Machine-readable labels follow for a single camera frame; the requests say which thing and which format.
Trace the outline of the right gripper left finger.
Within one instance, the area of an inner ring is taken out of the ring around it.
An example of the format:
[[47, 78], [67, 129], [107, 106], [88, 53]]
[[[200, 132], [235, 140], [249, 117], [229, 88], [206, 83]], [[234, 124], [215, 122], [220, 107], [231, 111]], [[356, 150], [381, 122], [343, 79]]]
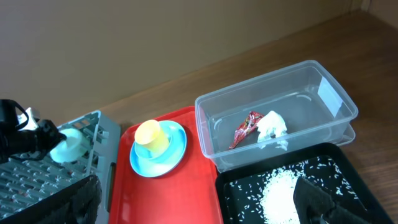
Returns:
[[1, 224], [95, 224], [100, 203], [101, 182], [98, 176], [89, 175]]

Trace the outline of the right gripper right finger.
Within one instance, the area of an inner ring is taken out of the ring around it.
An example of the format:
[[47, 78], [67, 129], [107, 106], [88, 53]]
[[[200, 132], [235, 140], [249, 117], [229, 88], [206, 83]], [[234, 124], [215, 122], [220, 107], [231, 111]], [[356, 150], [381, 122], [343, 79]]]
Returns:
[[306, 178], [296, 181], [293, 201], [300, 224], [369, 224], [373, 220], [366, 214], [349, 210]]

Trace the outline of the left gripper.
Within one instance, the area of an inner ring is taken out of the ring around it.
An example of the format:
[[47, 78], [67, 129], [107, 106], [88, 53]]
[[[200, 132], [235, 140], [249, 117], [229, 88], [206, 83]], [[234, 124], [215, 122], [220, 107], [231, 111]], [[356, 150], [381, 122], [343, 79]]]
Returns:
[[[35, 130], [21, 131], [12, 127], [10, 123], [1, 121], [1, 163], [7, 163], [10, 158], [19, 161], [40, 161], [66, 139], [66, 135], [48, 119], [42, 120]], [[17, 154], [28, 152], [39, 152], [39, 155], [27, 159], [16, 157]]]

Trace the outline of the green bowl with rice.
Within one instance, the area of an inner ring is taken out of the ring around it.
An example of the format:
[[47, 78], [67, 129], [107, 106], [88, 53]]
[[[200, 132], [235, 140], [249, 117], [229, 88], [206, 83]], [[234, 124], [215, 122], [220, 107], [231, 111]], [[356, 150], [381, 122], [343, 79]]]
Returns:
[[50, 151], [50, 157], [57, 163], [73, 162], [85, 155], [90, 149], [90, 141], [81, 131], [73, 128], [60, 131], [66, 136], [57, 146]]

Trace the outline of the light blue plate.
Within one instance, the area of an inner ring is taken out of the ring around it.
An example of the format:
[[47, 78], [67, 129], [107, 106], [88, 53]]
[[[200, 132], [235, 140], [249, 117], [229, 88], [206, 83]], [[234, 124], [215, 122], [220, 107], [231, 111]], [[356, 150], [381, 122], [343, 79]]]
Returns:
[[133, 171], [142, 177], [159, 177], [170, 172], [182, 160], [187, 148], [187, 135], [180, 124], [169, 120], [159, 121], [159, 123], [166, 135], [172, 135], [175, 138], [173, 151], [165, 161], [151, 162], [138, 158], [132, 145], [129, 162]]

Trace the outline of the white tissue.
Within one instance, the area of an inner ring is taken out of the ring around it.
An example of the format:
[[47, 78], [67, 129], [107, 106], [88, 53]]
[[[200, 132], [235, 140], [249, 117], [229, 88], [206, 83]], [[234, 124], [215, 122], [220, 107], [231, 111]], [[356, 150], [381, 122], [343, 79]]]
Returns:
[[258, 142], [268, 141], [287, 135], [284, 119], [275, 111], [270, 111], [257, 123]]

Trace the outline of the yellow plastic cup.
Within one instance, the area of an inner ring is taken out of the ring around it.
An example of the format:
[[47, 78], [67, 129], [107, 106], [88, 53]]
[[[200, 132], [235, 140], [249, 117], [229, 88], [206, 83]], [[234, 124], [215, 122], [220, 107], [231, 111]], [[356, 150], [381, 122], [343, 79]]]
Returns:
[[160, 123], [154, 119], [143, 122], [137, 128], [134, 137], [138, 145], [143, 146], [155, 156], [163, 154], [170, 143]]

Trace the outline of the red snack wrapper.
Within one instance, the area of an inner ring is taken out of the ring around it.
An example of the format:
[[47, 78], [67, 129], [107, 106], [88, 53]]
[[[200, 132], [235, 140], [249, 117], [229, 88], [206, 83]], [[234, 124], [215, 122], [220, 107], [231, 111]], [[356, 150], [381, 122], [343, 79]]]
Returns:
[[257, 128], [258, 122], [263, 117], [263, 114], [250, 111], [246, 119], [235, 130], [233, 142], [229, 146], [229, 149], [234, 149], [248, 134], [252, 133]]

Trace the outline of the small green bowl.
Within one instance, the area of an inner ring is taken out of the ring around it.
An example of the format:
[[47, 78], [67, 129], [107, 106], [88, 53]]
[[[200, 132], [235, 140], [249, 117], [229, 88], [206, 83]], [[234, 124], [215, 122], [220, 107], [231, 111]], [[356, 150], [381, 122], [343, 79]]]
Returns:
[[160, 151], [153, 152], [148, 150], [146, 147], [134, 142], [133, 148], [136, 156], [140, 159], [145, 159], [151, 162], [163, 162], [170, 157], [173, 151], [173, 146], [175, 144], [175, 138], [172, 135], [166, 135], [168, 144], [162, 146]]

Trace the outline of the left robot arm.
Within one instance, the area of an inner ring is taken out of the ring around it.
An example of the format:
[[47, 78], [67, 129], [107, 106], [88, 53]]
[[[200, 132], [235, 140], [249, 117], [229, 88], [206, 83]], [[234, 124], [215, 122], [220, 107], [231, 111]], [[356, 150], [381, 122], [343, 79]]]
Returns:
[[[27, 120], [20, 123], [16, 110], [20, 110]], [[1, 100], [1, 163], [9, 159], [25, 161], [17, 157], [23, 153], [37, 153], [35, 157], [28, 157], [28, 161], [42, 160], [55, 146], [66, 140], [51, 120], [45, 119], [33, 130], [26, 129], [29, 121], [28, 112], [14, 100]]]

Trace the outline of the grey dishwasher rack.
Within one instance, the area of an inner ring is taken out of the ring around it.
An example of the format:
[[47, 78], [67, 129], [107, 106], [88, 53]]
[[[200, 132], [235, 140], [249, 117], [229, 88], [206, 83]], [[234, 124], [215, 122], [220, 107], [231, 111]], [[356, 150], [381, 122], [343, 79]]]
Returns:
[[86, 154], [74, 162], [54, 162], [50, 156], [41, 161], [10, 159], [1, 164], [1, 219], [59, 192], [88, 175], [97, 175], [102, 196], [97, 223], [109, 221], [111, 187], [116, 167], [121, 127], [101, 111], [90, 112], [58, 127], [74, 128], [85, 137]]

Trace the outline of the pile of white rice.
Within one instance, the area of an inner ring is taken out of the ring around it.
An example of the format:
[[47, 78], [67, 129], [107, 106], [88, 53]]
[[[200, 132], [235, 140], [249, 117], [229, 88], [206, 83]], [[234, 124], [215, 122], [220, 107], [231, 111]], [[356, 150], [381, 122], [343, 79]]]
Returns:
[[291, 176], [272, 177], [263, 189], [262, 207], [264, 223], [300, 223], [293, 196], [297, 178]]

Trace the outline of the black plastic tray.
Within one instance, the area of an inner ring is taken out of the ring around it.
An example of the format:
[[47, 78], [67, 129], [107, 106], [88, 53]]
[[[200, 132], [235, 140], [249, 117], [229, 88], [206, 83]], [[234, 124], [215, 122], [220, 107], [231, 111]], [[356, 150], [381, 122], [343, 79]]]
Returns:
[[225, 223], [264, 223], [265, 184], [276, 176], [303, 177], [329, 193], [349, 210], [366, 213], [372, 223], [391, 223], [342, 150], [331, 143], [317, 144], [229, 170], [216, 179]]

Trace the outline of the clear plastic bin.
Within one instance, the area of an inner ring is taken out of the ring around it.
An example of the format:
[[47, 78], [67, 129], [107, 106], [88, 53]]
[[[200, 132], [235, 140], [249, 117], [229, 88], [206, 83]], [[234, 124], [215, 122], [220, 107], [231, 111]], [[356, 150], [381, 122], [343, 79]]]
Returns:
[[[259, 142], [253, 131], [230, 149], [252, 111], [276, 112], [287, 133]], [[330, 72], [306, 60], [199, 96], [195, 115], [202, 154], [225, 172], [323, 142], [349, 144], [358, 108]]]

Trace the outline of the red plastic tray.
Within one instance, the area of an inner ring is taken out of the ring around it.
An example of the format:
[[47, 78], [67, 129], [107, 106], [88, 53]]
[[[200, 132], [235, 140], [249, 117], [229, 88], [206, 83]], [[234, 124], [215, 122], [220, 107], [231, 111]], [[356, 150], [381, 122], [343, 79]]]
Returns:
[[187, 134], [185, 154], [169, 173], [142, 177], [133, 171], [129, 158], [137, 126], [128, 128], [119, 142], [110, 223], [222, 223], [215, 187], [217, 171], [201, 152], [194, 106], [158, 119], [183, 126]]

